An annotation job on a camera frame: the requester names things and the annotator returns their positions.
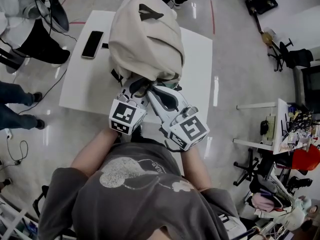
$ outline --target beige cloth bag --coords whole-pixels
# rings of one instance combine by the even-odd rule
[[[124,0],[112,22],[109,50],[115,71],[125,79],[134,72],[177,83],[182,76],[181,30],[162,0]]]

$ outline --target white table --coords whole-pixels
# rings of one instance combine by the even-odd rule
[[[109,42],[109,33],[115,12],[93,10],[84,25],[70,58],[65,74],[59,105],[61,107],[109,115],[120,84],[110,74],[110,52],[101,48]],[[104,36],[94,59],[81,57],[91,31],[102,31]],[[179,82],[181,93],[189,104],[196,106],[207,120],[212,71],[212,40],[181,28],[185,64]],[[148,107],[145,122],[161,121]]]
[[[237,105],[236,106],[237,110],[256,109],[256,108],[277,108],[276,116],[275,116],[276,121],[274,126],[274,136],[273,136],[272,145],[260,144],[260,143],[236,139],[236,138],[233,139],[233,142],[241,145],[254,147],[254,148],[273,151],[274,155],[285,152],[283,150],[280,150],[280,146],[283,141],[282,128],[284,130],[286,129],[286,119],[287,120],[289,119],[288,107],[289,105],[280,98],[278,98],[277,102]]]

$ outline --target black phone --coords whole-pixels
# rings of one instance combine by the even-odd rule
[[[104,33],[101,31],[92,31],[81,56],[84,58],[93,59],[97,54],[103,35]]]

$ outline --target hair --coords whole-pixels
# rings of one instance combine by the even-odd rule
[[[306,232],[312,227],[312,223],[313,223],[312,220],[309,219],[305,221],[300,228],[302,229],[303,232]]]

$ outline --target tiled floor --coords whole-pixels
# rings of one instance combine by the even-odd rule
[[[199,148],[210,172],[213,185],[228,189],[236,204],[240,204],[248,191],[248,183],[234,187],[233,181],[242,173],[233,167],[234,161],[245,162],[247,148],[233,144],[233,138],[260,140],[260,121],[269,110],[236,110],[237,104],[276,101],[294,101],[293,74],[289,69],[274,72],[274,65],[267,57],[267,47],[261,40],[253,19],[249,16],[243,0],[189,0],[177,11],[181,27],[213,39],[212,81],[210,108],[207,123],[212,137],[209,152],[205,156],[207,140]],[[116,11],[122,0],[66,0],[63,4],[70,22],[85,22],[92,10]],[[71,24],[69,35],[77,38],[83,24]],[[52,34],[61,46],[72,50],[75,41],[58,33]],[[67,68],[51,67],[35,59],[9,75],[0,65],[0,79],[20,84],[26,92],[45,93]],[[67,167],[77,152],[108,123],[104,115],[66,109],[58,106],[62,83],[59,82],[31,114],[47,123],[44,130],[14,129],[9,141],[15,158],[20,154],[19,143],[29,145],[27,159],[19,166],[10,166],[0,172],[13,179],[2,195],[18,207],[29,206],[39,195],[42,185],[50,182],[57,167]],[[217,100],[214,101],[214,89]],[[22,105],[12,105],[15,111]],[[144,133],[161,138],[154,125],[145,125]],[[7,163],[6,134],[0,132],[0,157]]]

